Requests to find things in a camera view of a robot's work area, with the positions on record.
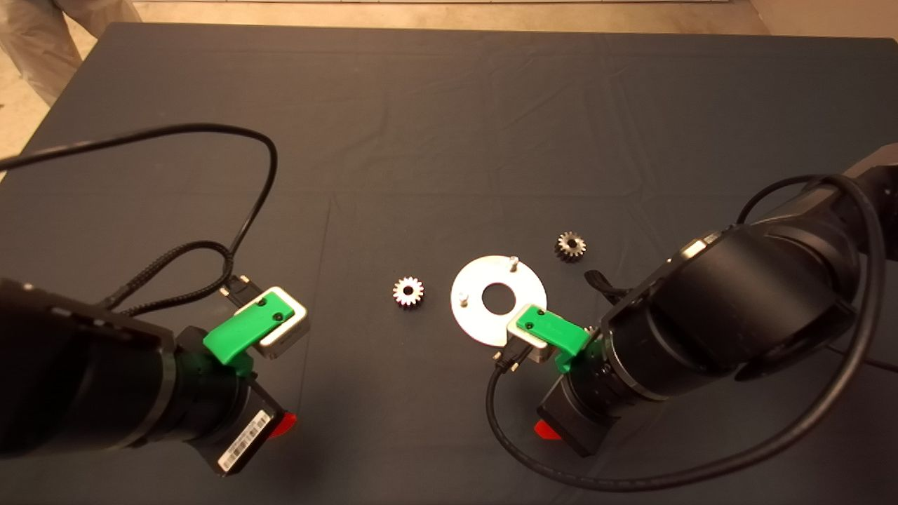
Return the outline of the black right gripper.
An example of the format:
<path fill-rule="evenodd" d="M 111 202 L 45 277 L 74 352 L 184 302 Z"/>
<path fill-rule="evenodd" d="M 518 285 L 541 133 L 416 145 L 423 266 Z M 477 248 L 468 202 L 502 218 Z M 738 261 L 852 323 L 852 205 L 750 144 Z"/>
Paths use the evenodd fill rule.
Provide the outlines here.
<path fill-rule="evenodd" d="M 588 407 L 566 376 L 559 377 L 545 394 L 537 415 L 540 419 L 533 431 L 539 438 L 562 440 L 581 457 L 599 454 L 613 428 L 613 416 Z"/>

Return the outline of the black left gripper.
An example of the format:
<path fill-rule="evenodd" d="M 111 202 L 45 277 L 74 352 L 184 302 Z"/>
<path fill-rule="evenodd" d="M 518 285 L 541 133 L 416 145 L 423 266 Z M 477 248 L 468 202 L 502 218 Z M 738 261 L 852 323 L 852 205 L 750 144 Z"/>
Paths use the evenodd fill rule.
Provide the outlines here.
<path fill-rule="evenodd" d="M 286 412 L 256 381 L 247 381 L 234 409 L 221 428 L 199 439 L 202 460 L 219 476 L 243 470 L 267 439 L 287 434 L 297 416 Z"/>

